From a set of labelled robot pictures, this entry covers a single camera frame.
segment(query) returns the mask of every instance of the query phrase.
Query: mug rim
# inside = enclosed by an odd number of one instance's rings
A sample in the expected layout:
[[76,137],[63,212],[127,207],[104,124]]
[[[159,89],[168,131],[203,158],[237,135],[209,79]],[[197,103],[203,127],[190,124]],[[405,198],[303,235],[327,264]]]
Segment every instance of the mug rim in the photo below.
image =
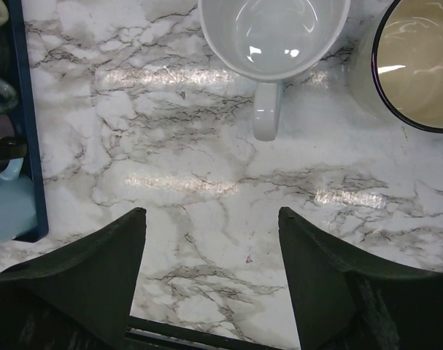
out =
[[203,16],[203,3],[205,1],[206,0],[199,0],[198,8],[199,8],[199,14],[200,14],[201,29],[203,31],[203,35],[204,35],[206,41],[208,42],[208,45],[210,46],[210,48],[221,59],[221,61],[224,62],[224,64],[229,67],[229,69],[235,71],[237,74],[241,74],[244,77],[247,77],[247,78],[250,78],[250,79],[253,79],[256,81],[260,81],[260,82],[278,82],[278,81],[282,81],[285,79],[289,79],[291,77],[295,77],[296,75],[299,75],[303,71],[306,71],[307,69],[312,67],[315,63],[320,61],[323,58],[323,56],[325,56],[325,54],[331,49],[333,44],[337,41],[339,35],[343,32],[343,28],[344,28],[344,25],[346,24],[347,16],[349,15],[350,6],[351,6],[351,0],[342,0],[342,1],[344,1],[344,8],[342,9],[342,13],[341,13],[342,16],[339,19],[338,26],[335,28],[333,35],[328,40],[327,45],[325,45],[323,47],[323,49],[317,55],[315,55],[312,59],[301,64],[298,68],[291,69],[290,71],[287,71],[285,73],[281,73],[281,74],[255,74],[255,73],[249,73],[249,72],[245,71],[244,69],[240,69],[236,65],[230,63],[229,60],[227,60],[223,55],[221,55],[220,51],[216,48],[216,46],[213,45],[213,41],[211,40],[211,38],[208,34],[207,25],[205,23],[205,19]]
[[383,15],[383,18],[380,21],[379,26],[377,27],[377,32],[374,37],[374,42],[372,44],[372,52],[371,52],[371,74],[372,79],[374,80],[374,85],[377,88],[377,93],[379,94],[380,98],[382,99],[383,103],[386,105],[386,107],[392,112],[395,116],[397,116],[398,119],[402,120],[406,124],[409,124],[419,130],[422,131],[428,131],[430,133],[443,133],[443,128],[436,128],[429,125],[424,125],[416,122],[415,120],[412,120],[408,118],[406,115],[401,113],[390,101],[390,99],[385,94],[385,91],[383,90],[382,83],[380,82],[379,74],[378,74],[378,49],[380,45],[380,40],[382,38],[383,30],[385,29],[385,26],[387,25],[388,20],[390,19],[390,16],[393,14],[393,11],[395,8],[400,4],[400,2],[403,0],[394,0],[394,2],[386,9],[385,14]]

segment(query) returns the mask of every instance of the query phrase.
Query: black handle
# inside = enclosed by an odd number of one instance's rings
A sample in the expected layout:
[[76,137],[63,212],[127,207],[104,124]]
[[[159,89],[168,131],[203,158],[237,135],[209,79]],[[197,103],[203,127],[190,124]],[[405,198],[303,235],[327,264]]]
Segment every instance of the black handle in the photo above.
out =
[[0,160],[23,158],[28,152],[25,139],[19,137],[4,137],[0,139]]

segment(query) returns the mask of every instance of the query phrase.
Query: blue tray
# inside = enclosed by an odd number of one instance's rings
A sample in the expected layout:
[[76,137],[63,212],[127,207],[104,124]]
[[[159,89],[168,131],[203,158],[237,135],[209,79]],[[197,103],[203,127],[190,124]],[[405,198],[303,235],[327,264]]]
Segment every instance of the blue tray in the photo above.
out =
[[38,226],[28,233],[16,238],[19,241],[36,242],[47,235],[45,189],[39,156],[38,133],[34,114],[33,93],[31,91],[30,65],[26,46],[25,24],[21,0],[5,0],[10,13],[10,21],[2,28],[7,34],[10,45],[10,65],[6,76],[7,81],[18,91],[20,103],[9,113],[17,135],[28,142],[28,155],[22,168],[33,181],[35,193],[36,215]]

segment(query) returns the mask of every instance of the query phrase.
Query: dark rim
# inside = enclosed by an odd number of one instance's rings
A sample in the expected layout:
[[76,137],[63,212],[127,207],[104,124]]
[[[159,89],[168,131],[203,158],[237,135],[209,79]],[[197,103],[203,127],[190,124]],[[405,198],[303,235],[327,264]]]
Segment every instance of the dark rim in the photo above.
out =
[[394,105],[390,102],[388,97],[385,95],[385,92],[383,91],[382,85],[380,84],[379,74],[378,74],[378,65],[377,65],[377,52],[379,49],[379,43],[380,39],[382,38],[382,32],[385,28],[385,25],[387,24],[388,18],[390,18],[391,14],[393,13],[394,9],[399,5],[401,0],[395,0],[390,7],[387,9],[387,12],[383,16],[383,19],[381,20],[379,27],[377,29],[377,33],[375,34],[374,38],[374,44],[372,45],[372,54],[371,54],[371,71],[372,71],[372,77],[374,79],[375,87],[377,88],[377,92],[380,95],[380,98],[382,99],[383,103],[386,105],[386,107],[399,119],[403,120],[405,123],[414,126],[415,128],[418,128],[420,130],[429,131],[431,133],[443,133],[443,128],[434,128],[432,126],[427,126],[420,124],[418,122],[415,122],[414,120],[409,119],[404,114],[402,114],[399,110],[397,110]]

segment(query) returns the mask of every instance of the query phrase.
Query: white marble surface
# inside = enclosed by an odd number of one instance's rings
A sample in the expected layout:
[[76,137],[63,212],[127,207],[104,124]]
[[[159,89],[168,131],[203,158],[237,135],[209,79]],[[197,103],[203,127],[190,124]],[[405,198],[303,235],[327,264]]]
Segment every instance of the white marble surface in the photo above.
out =
[[289,86],[260,143],[255,85],[223,68],[196,0],[23,0],[50,219],[0,271],[135,206],[147,245],[131,314],[298,348],[277,235],[290,206],[388,259],[443,271],[443,135],[363,112],[346,84],[388,0],[353,0],[332,53]]

